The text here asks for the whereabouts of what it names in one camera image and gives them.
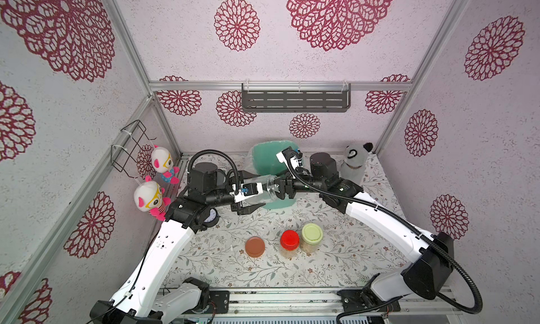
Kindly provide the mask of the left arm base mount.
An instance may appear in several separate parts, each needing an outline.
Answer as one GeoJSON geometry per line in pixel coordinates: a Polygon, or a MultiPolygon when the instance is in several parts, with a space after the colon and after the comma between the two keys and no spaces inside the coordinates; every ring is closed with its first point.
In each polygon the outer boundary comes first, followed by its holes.
{"type": "Polygon", "coordinates": [[[211,290],[210,285],[196,278],[187,278],[181,285],[194,286],[201,292],[198,303],[184,314],[227,314],[229,312],[229,290],[211,290]]]}

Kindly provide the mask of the glass jar of peanuts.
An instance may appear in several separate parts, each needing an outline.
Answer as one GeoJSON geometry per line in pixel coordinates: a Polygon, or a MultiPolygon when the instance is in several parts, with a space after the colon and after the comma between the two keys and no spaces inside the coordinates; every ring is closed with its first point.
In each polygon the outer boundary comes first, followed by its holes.
{"type": "Polygon", "coordinates": [[[279,183],[277,176],[258,176],[246,179],[240,188],[243,207],[256,204],[268,204],[279,200],[279,183]]]}

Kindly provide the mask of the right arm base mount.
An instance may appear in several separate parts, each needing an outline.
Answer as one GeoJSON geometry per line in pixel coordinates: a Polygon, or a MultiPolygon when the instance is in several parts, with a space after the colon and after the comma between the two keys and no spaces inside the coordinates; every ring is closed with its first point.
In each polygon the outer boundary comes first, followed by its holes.
{"type": "Polygon", "coordinates": [[[343,289],[337,292],[341,298],[344,314],[347,316],[363,314],[366,312],[382,312],[389,314],[390,312],[399,312],[399,298],[393,302],[380,300],[371,290],[374,280],[380,274],[375,274],[368,283],[362,288],[343,289]]]}

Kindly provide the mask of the red lidded peanut jar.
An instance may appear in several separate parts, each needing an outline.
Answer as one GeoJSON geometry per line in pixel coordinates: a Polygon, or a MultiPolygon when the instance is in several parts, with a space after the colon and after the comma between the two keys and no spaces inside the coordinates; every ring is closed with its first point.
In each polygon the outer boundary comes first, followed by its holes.
{"type": "Polygon", "coordinates": [[[279,252],[286,259],[292,259],[298,252],[300,237],[296,231],[286,230],[280,238],[279,252]]]}

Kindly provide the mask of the brown jar lid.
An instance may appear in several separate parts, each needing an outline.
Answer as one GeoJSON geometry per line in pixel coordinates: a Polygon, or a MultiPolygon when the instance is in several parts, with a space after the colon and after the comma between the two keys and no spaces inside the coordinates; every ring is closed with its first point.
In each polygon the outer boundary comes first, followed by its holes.
{"type": "Polygon", "coordinates": [[[246,240],[245,251],[249,257],[258,258],[261,257],[266,249],[266,245],[260,237],[253,236],[246,240]]]}

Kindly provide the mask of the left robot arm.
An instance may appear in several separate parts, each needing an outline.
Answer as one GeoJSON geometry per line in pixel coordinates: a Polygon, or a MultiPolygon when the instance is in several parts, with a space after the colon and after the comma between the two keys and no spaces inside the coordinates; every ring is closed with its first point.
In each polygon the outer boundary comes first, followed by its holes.
{"type": "Polygon", "coordinates": [[[156,216],[160,230],[141,262],[110,300],[95,303],[91,323],[171,323],[187,311],[205,311],[210,302],[207,283],[187,278],[177,290],[159,297],[161,284],[195,234],[217,225],[217,207],[229,205],[238,215],[251,214],[263,206],[272,180],[235,165],[223,174],[212,163],[190,162],[186,188],[156,216]]]}

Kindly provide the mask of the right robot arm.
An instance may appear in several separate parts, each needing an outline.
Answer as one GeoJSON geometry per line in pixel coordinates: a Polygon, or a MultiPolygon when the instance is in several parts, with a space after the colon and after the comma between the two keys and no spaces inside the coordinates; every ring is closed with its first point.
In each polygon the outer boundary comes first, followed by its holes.
{"type": "Polygon", "coordinates": [[[308,171],[301,166],[301,153],[293,148],[276,157],[288,171],[280,186],[287,196],[302,190],[319,193],[327,205],[367,225],[409,261],[403,269],[373,277],[364,288],[365,294],[380,302],[409,294],[426,300],[440,295],[444,283],[457,269],[454,241],[449,235],[434,235],[385,208],[356,183],[341,178],[336,161],[326,153],[312,155],[308,171]]]}

